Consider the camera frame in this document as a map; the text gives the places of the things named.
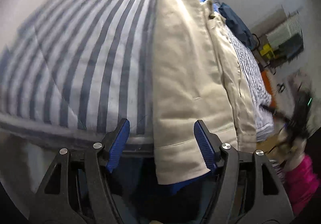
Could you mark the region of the striped blue white bed quilt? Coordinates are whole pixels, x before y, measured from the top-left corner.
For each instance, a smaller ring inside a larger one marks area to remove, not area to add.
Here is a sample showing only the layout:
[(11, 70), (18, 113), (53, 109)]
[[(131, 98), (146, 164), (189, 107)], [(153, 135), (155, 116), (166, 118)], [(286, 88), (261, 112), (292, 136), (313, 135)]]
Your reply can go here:
[(153, 146), (156, 0), (48, 0), (1, 50), (1, 130), (82, 147), (126, 116), (126, 150)]

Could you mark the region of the dark hanging clothes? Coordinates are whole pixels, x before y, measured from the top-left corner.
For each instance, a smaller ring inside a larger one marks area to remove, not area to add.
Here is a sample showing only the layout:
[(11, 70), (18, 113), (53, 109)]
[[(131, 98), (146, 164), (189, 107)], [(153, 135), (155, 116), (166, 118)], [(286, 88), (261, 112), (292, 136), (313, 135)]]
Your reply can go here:
[(304, 42), (301, 34), (297, 33), (293, 35), (286, 42), (278, 46), (275, 53), (274, 62), (275, 66), (280, 66), (283, 63), (291, 62), (297, 58), (299, 54), (304, 51)]

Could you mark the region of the beige and blue KEBER jacket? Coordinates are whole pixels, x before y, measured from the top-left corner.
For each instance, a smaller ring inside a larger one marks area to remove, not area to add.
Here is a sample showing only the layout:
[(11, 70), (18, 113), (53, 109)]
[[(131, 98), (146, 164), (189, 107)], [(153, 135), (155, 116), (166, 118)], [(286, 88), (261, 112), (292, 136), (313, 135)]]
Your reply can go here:
[(194, 136), (198, 120), (236, 150), (255, 150), (249, 86), (225, 18), (210, 0), (157, 0), (152, 68), (154, 161), (160, 185), (208, 172)]

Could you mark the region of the pink garment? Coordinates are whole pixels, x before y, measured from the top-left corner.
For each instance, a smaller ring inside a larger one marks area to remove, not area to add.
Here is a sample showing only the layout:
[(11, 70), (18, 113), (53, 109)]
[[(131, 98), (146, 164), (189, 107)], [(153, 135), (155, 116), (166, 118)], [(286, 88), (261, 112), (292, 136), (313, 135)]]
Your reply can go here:
[(295, 216), (311, 201), (320, 186), (320, 180), (313, 172), (311, 158), (304, 154), (295, 168), (285, 173), (285, 189)]

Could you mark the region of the orange stool with cushion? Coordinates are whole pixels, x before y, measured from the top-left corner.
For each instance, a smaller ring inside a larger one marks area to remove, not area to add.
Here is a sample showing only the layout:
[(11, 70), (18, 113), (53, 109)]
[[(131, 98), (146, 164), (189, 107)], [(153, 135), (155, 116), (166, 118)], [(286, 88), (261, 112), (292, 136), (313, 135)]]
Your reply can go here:
[(263, 82), (264, 82), (264, 85), (265, 85), (265, 89), (271, 95), (271, 104), (270, 104), (270, 106), (276, 107), (275, 98), (274, 98), (274, 95), (273, 95), (273, 91), (272, 91), (272, 88), (271, 88), (271, 84), (270, 84), (267, 72), (265, 70), (262, 71), (261, 72), (261, 76), (262, 76), (262, 79), (263, 79)]

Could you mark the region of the yellow box on rack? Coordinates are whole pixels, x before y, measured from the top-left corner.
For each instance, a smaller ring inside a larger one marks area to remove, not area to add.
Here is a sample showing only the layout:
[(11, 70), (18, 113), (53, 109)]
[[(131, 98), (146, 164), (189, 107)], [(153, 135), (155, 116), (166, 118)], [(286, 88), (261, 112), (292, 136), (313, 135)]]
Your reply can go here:
[(273, 48), (269, 43), (263, 45), (262, 49), (260, 50), (260, 55), (265, 62), (275, 59)]

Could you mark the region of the dark blue fleece garment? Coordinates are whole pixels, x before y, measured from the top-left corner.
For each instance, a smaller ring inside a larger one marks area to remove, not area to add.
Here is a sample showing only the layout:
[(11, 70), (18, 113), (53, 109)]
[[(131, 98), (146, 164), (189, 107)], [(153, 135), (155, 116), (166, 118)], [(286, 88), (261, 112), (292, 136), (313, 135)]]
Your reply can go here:
[(235, 37), (237, 37), (250, 50), (253, 50), (256, 47), (257, 42), (249, 28), (233, 11), (233, 9), (225, 3), (221, 3), (219, 12), (226, 19), (226, 25), (232, 31)]

